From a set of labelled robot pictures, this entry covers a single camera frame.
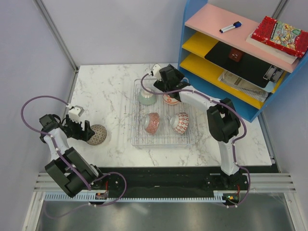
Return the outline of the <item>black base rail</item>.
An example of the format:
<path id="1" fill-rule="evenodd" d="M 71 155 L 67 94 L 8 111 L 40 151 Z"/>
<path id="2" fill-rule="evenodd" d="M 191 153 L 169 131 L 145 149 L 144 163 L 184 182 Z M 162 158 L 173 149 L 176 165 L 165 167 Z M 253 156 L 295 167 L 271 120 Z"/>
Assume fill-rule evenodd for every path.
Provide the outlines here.
<path id="1" fill-rule="evenodd" d="M 228 177 L 219 167 L 101 167 L 100 171 L 110 175 L 92 188 L 108 190 L 110 197 L 197 198 L 212 197 L 214 191 L 248 189 L 243 170 Z"/>

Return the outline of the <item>green ribbed bowl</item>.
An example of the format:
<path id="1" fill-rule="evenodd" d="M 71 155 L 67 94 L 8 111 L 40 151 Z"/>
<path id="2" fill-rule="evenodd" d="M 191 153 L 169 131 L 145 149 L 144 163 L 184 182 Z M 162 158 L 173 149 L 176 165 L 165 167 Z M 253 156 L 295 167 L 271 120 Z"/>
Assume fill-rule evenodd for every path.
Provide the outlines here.
<path id="1" fill-rule="evenodd" d="M 152 105 L 157 102 L 157 96 L 141 89 L 138 94 L 138 101 L 143 105 Z"/>

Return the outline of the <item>blue whiteboard marker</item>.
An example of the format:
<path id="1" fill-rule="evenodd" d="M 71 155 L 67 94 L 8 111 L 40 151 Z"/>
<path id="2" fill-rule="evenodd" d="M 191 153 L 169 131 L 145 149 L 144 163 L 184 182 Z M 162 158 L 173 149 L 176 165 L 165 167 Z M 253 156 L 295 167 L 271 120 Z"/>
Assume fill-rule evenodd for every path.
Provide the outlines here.
<path id="1" fill-rule="evenodd" d="M 220 33 L 225 33 L 228 32 L 230 30 L 233 30 L 235 28 L 239 28 L 242 26 L 242 23 L 240 21 L 234 22 L 232 25 L 229 25 L 227 27 L 224 27 L 222 29 L 219 30 Z"/>

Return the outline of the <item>blue shelf unit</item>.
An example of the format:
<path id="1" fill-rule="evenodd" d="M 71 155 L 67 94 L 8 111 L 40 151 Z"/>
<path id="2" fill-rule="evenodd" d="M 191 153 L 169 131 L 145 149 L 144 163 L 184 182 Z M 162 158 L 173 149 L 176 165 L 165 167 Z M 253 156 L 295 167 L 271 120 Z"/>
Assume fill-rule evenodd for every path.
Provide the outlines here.
<path id="1" fill-rule="evenodd" d="M 289 64 L 248 43 L 247 37 L 257 26 L 258 22 L 206 0 L 187 1 L 183 13 L 179 70 L 199 91 L 231 99 L 247 121 L 253 121 L 308 64 L 306 56 Z M 267 91 L 267 99 L 259 101 L 220 82 L 224 71 Z"/>

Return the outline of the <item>brown lattice pattern bowl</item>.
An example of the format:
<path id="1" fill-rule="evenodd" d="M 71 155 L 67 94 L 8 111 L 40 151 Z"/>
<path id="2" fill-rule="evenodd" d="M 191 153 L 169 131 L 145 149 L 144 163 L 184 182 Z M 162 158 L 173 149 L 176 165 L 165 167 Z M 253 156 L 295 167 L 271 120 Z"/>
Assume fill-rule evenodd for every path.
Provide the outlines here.
<path id="1" fill-rule="evenodd" d="M 103 125 L 92 125 L 91 130 L 94 131 L 94 135 L 87 141 L 87 144 L 95 146 L 103 143 L 107 137 L 107 129 Z"/>

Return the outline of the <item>spiral notebook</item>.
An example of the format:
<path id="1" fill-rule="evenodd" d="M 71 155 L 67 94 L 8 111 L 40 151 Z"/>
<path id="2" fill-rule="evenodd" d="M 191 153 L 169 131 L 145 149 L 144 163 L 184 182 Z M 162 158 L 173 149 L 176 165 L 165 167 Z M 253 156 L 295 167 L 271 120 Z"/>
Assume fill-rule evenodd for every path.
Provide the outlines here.
<path id="1" fill-rule="evenodd" d="M 223 71 L 222 74 L 218 77 L 218 81 L 222 82 L 229 87 L 236 89 L 260 102 L 264 102 L 269 93 L 262 90 L 258 86 L 248 82 L 247 80 L 240 78 L 231 72 Z"/>

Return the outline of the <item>orange leaf pattern bowl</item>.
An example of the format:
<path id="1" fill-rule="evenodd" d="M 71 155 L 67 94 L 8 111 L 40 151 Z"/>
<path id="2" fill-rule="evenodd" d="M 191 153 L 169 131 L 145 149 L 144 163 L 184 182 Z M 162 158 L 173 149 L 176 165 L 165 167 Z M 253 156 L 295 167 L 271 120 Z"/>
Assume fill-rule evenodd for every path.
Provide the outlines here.
<path id="1" fill-rule="evenodd" d="M 176 104 L 179 103 L 178 100 L 176 100 L 176 99 L 170 97 L 170 96 L 167 95 L 167 94 L 164 94 L 164 95 L 163 95 L 163 101 L 164 101 L 165 103 L 169 104 L 169 105 L 176 105 Z"/>

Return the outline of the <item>blue triangle pattern bowl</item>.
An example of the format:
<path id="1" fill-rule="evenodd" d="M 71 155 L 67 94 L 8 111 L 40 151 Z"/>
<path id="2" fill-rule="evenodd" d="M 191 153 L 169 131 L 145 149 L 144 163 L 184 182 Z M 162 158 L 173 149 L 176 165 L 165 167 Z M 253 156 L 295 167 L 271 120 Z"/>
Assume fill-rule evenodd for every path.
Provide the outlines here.
<path id="1" fill-rule="evenodd" d="M 178 134 L 184 134 L 189 126 L 189 115 L 185 112 L 176 113 L 170 119 L 170 125 Z"/>

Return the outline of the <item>brown cube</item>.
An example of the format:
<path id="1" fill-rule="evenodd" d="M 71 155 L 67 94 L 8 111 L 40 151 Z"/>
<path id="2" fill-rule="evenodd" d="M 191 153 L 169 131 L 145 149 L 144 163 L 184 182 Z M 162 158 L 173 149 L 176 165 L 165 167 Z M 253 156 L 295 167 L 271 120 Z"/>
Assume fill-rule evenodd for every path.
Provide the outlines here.
<path id="1" fill-rule="evenodd" d="M 243 55 L 244 55 L 243 51 L 236 49 L 236 48 L 231 48 L 231 51 L 228 55 L 228 58 L 235 61 L 235 62 L 240 62 Z"/>

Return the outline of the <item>black clipboard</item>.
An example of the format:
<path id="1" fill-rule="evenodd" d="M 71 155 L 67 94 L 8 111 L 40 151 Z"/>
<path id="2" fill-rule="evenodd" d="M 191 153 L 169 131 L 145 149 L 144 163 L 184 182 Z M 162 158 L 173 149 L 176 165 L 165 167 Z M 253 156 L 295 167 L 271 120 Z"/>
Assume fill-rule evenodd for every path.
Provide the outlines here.
<path id="1" fill-rule="evenodd" d="M 269 82 L 276 83 L 284 71 L 248 53 L 244 53 L 240 62 L 228 58 L 232 46 L 218 42 L 205 59 L 248 82 L 265 88 Z"/>

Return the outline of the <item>grey book under red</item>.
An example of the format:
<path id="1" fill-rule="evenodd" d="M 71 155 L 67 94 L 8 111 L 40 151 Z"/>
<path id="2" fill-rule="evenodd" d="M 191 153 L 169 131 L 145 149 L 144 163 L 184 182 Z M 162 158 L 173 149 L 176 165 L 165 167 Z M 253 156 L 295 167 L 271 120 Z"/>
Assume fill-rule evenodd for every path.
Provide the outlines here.
<path id="1" fill-rule="evenodd" d="M 252 39 L 251 38 L 252 34 L 250 34 L 247 38 L 246 38 L 246 42 L 248 42 L 249 44 L 251 45 L 254 45 L 255 47 L 258 47 L 260 48 L 261 50 L 287 62 L 288 64 L 293 64 L 296 60 L 297 60 L 297 57 L 295 56 L 292 56 L 292 55 L 289 55 L 287 54 L 286 52 L 283 52 L 279 49 L 276 49 L 274 47 L 271 47 L 269 45 L 266 45 L 264 43 L 261 43 L 255 39 Z"/>

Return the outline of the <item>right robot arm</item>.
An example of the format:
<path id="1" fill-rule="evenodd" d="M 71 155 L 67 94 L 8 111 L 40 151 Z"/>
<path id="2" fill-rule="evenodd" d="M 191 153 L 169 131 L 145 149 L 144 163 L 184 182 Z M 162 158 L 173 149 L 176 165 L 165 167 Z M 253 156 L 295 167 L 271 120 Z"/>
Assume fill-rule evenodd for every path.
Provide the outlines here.
<path id="1" fill-rule="evenodd" d="M 156 78 L 154 87 L 168 94 L 179 102 L 187 103 L 206 113 L 208 129 L 211 136 L 218 142 L 221 156 L 220 177 L 221 186 L 232 189 L 237 185 L 236 177 L 240 167 L 235 155 L 235 142 L 242 137 L 238 136 L 241 122 L 234 105 L 229 98 L 223 100 L 210 96 L 195 89 L 185 76 L 173 65 L 161 67 L 155 64 L 150 75 Z"/>

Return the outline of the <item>white wire dish rack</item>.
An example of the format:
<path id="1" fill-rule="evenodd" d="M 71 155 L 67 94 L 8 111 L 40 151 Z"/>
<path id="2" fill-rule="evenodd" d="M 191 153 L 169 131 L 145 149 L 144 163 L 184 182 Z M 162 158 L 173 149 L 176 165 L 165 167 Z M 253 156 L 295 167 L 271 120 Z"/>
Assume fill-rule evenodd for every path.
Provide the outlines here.
<path id="1" fill-rule="evenodd" d="M 141 80 L 134 80 L 132 108 L 131 144 L 139 148 L 145 147 L 187 147 L 195 144 L 196 112 L 190 105 L 178 103 L 170 105 L 164 102 L 162 95 L 157 95 L 156 102 L 144 105 L 138 100 L 142 90 Z M 160 124 L 157 132 L 152 135 L 145 131 L 143 119 L 149 113 L 158 113 Z M 189 125 L 183 134 L 177 133 L 171 125 L 172 117 L 177 113 L 187 113 Z"/>

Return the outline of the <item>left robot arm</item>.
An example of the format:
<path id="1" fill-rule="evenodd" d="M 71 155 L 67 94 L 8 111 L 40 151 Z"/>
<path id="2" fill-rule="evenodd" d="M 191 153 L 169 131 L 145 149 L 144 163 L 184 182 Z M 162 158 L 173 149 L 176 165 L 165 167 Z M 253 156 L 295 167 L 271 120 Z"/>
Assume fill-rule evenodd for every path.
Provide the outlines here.
<path id="1" fill-rule="evenodd" d="M 74 147 L 69 147 L 67 139 L 85 141 L 98 145 L 105 141 L 107 130 L 104 126 L 90 125 L 89 121 L 76 123 L 67 115 L 61 121 L 55 114 L 47 114 L 39 119 L 42 125 L 40 139 L 51 152 L 51 162 L 45 166 L 46 172 L 71 198 L 85 188 L 101 189 L 105 176 L 95 165 L 89 164 Z"/>

